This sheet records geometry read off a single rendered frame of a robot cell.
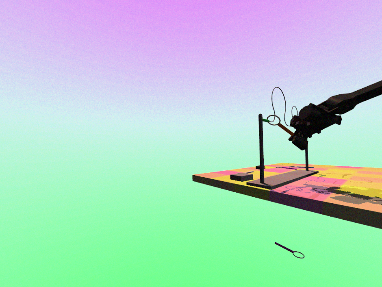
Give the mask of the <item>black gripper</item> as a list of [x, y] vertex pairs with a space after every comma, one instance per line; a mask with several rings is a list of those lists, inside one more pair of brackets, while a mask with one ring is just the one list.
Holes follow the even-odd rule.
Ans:
[[320, 134], [321, 130], [318, 129], [314, 124], [310, 123], [308, 125], [308, 128], [301, 132], [300, 130], [297, 130], [294, 132], [293, 136], [289, 137], [289, 141], [292, 141], [292, 143], [298, 147], [301, 151], [307, 149], [308, 141], [307, 138], [311, 138], [313, 134]]

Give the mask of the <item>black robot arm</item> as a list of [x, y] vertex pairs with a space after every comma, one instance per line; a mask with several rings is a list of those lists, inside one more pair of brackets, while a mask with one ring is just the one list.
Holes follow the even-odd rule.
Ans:
[[[354, 109], [356, 105], [382, 94], [382, 80], [351, 93], [342, 93], [329, 97], [315, 105], [310, 103], [303, 107], [298, 116], [290, 120], [290, 126], [304, 132], [310, 123], [323, 130], [333, 124], [341, 124], [341, 114]], [[339, 115], [336, 115], [339, 114]]]

